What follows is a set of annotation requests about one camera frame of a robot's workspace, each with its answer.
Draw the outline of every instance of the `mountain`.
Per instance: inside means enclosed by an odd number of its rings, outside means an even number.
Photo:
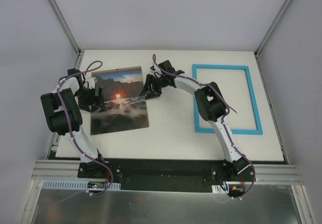
[[[115,94],[121,94],[121,98],[138,97],[143,89],[143,82],[124,83],[113,79],[103,79],[95,76],[97,79],[95,88],[104,89],[104,101],[115,99]]]

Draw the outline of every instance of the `white table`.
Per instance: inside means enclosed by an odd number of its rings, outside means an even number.
[[[104,65],[99,70],[141,66],[143,79],[152,65],[170,60],[176,69],[192,76],[193,64],[247,65],[250,69],[257,106],[263,127],[262,135],[235,135],[243,152],[253,161],[282,161],[278,141],[264,87],[252,52],[229,51],[152,51],[152,50],[86,50],[80,70],[94,60]],[[198,70],[201,82],[215,81],[226,101],[238,111],[229,116],[232,128],[256,127],[248,89],[242,72]],[[222,160],[223,152],[214,133],[196,133],[194,101],[188,93],[167,87],[160,98],[147,101],[148,128],[90,135],[90,114],[82,112],[83,128],[90,141],[105,158]],[[57,157],[78,157],[71,144],[60,138]]]

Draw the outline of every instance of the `blue frame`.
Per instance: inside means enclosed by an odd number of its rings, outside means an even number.
[[[193,64],[192,65],[192,72],[193,72],[192,76],[194,79],[197,79],[197,69],[198,68],[201,68],[201,69],[241,69],[241,70],[245,71],[257,129],[256,130],[232,129],[231,132],[233,134],[262,135],[263,128],[262,128],[262,123],[261,123],[261,119],[260,119],[260,114],[258,112],[258,107],[257,107],[257,103],[256,103],[256,97],[255,97],[255,92],[254,92],[254,88],[253,88],[253,83],[252,83],[252,78],[251,78],[251,73],[250,73],[249,67],[246,65]],[[195,131],[199,132],[199,133],[215,133],[215,131],[212,128],[200,127],[199,112],[198,112],[198,107],[197,107],[197,103],[195,100],[194,100],[194,103],[195,103]]]

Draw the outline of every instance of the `picture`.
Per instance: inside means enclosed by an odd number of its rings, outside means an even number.
[[[93,107],[91,135],[149,127],[141,67],[92,73],[96,89],[103,88],[106,111]]]

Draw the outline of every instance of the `sky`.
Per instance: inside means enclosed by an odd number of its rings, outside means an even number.
[[[136,69],[126,69],[126,70],[115,70],[103,73],[97,73],[94,75],[99,75],[103,79],[113,79],[120,82],[143,82],[142,70],[141,68]]]

